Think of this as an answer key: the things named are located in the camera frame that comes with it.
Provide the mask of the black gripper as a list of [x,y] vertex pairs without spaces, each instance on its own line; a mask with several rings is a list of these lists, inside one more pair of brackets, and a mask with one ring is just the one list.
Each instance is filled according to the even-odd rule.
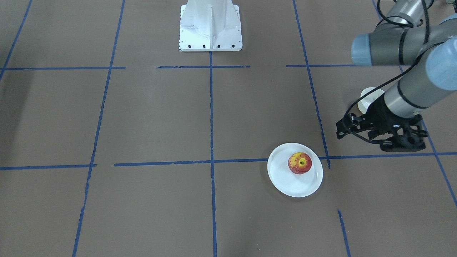
[[365,115],[356,116],[356,114],[347,114],[339,120],[336,123],[336,137],[338,140],[341,140],[349,134],[358,135],[359,133],[370,130],[367,133],[369,143],[385,144],[385,139],[390,138],[392,135],[382,130],[382,127],[385,125],[387,116],[390,115],[396,114],[388,108],[384,96],[380,96],[369,106]]

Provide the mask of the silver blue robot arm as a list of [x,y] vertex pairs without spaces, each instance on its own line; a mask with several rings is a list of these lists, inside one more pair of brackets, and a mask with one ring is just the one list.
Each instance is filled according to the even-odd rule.
[[336,123],[336,136],[347,135],[379,145],[385,152],[425,149],[428,133],[421,112],[456,92],[456,15],[430,26],[432,0],[397,0],[370,34],[351,47],[356,66],[407,65],[387,83],[396,82],[356,116],[349,107]]

